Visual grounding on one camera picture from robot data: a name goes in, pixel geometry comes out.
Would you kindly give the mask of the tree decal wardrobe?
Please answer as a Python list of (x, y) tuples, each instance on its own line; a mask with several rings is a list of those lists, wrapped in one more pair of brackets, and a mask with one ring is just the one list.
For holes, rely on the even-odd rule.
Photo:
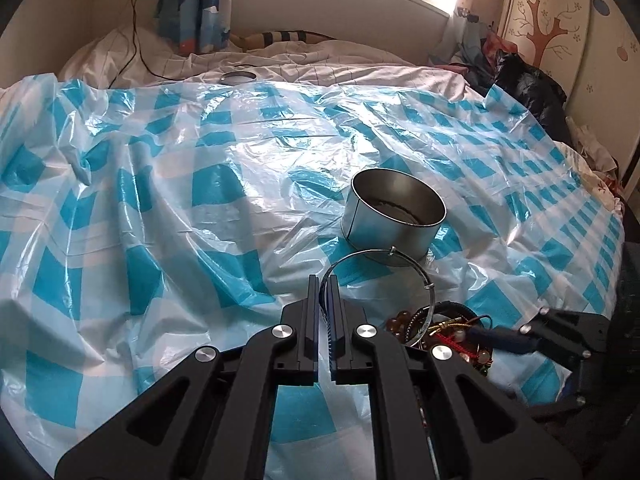
[(565, 114), (613, 156), (623, 185), (634, 185), (639, 40), (614, 0), (506, 0), (502, 36), (562, 87)]

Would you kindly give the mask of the black clothes pile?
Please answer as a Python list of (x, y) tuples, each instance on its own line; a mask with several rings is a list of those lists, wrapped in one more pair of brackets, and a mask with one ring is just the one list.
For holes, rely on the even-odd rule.
[(499, 51), (495, 84), (524, 105), (553, 141), (574, 148), (564, 112), (567, 96), (554, 79), (517, 53)]

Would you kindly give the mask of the blue white checkered plastic sheet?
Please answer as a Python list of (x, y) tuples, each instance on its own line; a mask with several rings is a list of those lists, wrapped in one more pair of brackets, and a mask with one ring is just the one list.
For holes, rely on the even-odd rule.
[(613, 313), (622, 219), (499, 89), (4, 89), (1, 407), (41, 467), (196, 347), (277, 323), (352, 251), (342, 215), (370, 168), (442, 196), (436, 298), (509, 327), (542, 306)]

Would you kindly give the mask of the cartoon curtain right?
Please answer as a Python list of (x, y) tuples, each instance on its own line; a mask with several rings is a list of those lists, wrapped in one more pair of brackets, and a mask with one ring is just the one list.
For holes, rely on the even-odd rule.
[(501, 40), (507, 5), (508, 0), (456, 0), (430, 62), (461, 75), (489, 75), (495, 63), (487, 52), (494, 40)]

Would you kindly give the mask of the blue cartoon curtain left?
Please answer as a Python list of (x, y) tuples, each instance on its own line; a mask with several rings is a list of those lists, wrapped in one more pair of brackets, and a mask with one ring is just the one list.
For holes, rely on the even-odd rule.
[(182, 56), (224, 50), (231, 34), (232, 0), (158, 0), (157, 35)]

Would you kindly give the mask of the silver tin lid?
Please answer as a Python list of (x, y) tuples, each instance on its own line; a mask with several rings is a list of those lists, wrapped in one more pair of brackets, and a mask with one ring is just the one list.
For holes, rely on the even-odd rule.
[(219, 83), (225, 86), (238, 86), (256, 79), (257, 76), (248, 70), (232, 70), (232, 72), (222, 74), (219, 78)]

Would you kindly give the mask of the striped brown pillow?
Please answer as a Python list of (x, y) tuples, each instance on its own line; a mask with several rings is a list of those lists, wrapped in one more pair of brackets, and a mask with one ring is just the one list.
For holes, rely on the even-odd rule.
[(304, 44), (320, 44), (320, 42), (333, 40), (333, 37), (307, 32), (306, 30), (275, 30), (274, 32), (256, 32), (250, 36), (230, 35), (230, 40), (235, 47), (246, 52), (249, 50), (263, 49), (272, 44), (285, 41), (300, 41)]

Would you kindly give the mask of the round silver metal tin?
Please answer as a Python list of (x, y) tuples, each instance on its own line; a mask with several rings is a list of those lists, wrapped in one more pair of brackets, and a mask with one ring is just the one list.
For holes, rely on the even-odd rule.
[(371, 168), (352, 177), (341, 224), (353, 248), (396, 248), (416, 261), (427, 256), (447, 207), (440, 195), (411, 174)]

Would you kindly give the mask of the white striped duvet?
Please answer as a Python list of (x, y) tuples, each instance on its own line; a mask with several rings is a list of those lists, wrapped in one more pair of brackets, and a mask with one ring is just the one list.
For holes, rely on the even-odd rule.
[(344, 40), (278, 41), (243, 51), (232, 44), (220, 52), (186, 58), (166, 40), (138, 30), (142, 53), (130, 58), (131, 28), (115, 28), (86, 44), (66, 62), (58, 81), (79, 79), (97, 89), (128, 89), (168, 84), (174, 79), (218, 84), (224, 74), (251, 72), (258, 80), (313, 86), (385, 86), (419, 89), (450, 102), (480, 102), (462, 75), (433, 66), (413, 65), (393, 53)]

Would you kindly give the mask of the thin silver bangle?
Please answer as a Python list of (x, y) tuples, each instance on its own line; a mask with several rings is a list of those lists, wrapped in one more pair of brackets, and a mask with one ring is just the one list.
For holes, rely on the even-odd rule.
[(330, 299), (344, 287), (353, 289), (338, 297), (338, 305), (361, 308), (364, 320), (394, 335), (409, 348), (421, 347), (430, 336), (436, 294), (435, 284), (419, 261), (396, 247), (345, 252), (330, 259), (319, 283), (319, 308), (330, 335)]

